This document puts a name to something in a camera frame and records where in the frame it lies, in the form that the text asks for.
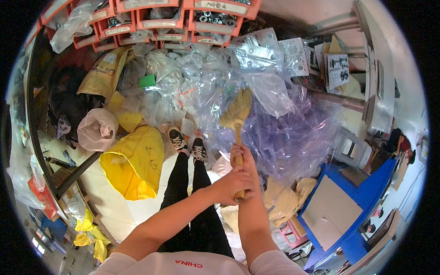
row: broom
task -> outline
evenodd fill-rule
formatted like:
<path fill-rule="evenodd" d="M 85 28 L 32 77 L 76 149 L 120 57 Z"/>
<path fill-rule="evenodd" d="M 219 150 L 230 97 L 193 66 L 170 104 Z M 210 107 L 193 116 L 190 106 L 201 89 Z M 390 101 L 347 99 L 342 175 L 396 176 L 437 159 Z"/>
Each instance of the broom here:
<path fill-rule="evenodd" d="M 252 106 L 252 91 L 249 87 L 241 89 L 236 98 L 231 102 L 229 108 L 222 114 L 219 119 L 220 126 L 225 128 L 232 128 L 235 131 L 235 143 L 242 144 L 242 137 L 240 131 L 244 125 L 244 120 L 248 117 L 250 108 Z M 243 165 L 243 157 L 235 158 L 236 165 Z M 238 203 L 245 200 L 245 191 L 238 191 L 234 200 Z"/>

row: dark hair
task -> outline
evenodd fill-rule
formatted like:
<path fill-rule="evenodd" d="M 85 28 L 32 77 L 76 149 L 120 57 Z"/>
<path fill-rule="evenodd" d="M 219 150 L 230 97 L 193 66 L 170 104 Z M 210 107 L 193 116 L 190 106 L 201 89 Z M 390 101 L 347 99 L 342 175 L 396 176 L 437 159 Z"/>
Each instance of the dark hair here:
<path fill-rule="evenodd" d="M 408 165 L 413 164 L 415 161 L 415 150 L 413 151 L 413 156 L 408 160 Z"/>
<path fill-rule="evenodd" d="M 371 231 L 370 231 L 370 233 L 373 234 L 375 231 L 376 231 L 376 226 L 373 224 L 373 225 L 371 226 Z"/>

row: green object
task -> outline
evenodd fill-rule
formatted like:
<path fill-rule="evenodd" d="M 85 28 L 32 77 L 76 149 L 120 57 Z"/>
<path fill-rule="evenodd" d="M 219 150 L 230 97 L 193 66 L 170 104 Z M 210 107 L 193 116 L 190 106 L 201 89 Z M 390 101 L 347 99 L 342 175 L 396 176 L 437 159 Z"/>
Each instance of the green object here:
<path fill-rule="evenodd" d="M 156 85 L 156 80 L 154 79 L 154 74 L 146 75 L 139 79 L 139 87 L 150 87 Z"/>

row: red shirt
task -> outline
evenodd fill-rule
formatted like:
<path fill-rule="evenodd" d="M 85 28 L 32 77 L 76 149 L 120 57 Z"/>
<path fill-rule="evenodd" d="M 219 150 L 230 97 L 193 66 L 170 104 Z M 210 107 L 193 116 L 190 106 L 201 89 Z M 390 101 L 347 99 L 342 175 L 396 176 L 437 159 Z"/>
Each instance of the red shirt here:
<path fill-rule="evenodd" d="M 411 143 L 407 139 L 407 137 L 405 137 L 403 135 L 402 135 L 402 137 L 404 137 L 404 139 L 403 139 L 402 143 L 400 144 L 400 150 L 405 152 L 406 150 L 411 149 Z"/>

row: purple plastic sheet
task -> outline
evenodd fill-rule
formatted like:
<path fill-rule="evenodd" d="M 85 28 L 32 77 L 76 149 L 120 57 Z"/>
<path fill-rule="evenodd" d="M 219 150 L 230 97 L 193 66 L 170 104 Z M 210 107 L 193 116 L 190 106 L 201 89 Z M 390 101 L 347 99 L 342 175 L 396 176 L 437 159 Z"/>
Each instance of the purple plastic sheet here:
<path fill-rule="evenodd" d="M 313 176 L 334 146 L 339 128 L 337 104 L 312 103 L 304 87 L 291 85 L 289 97 L 294 112 L 276 119 L 253 97 L 253 105 L 242 130 L 242 142 L 256 157 L 257 169 L 285 183 Z M 232 129 L 213 133 L 213 149 L 229 152 L 234 143 Z"/>

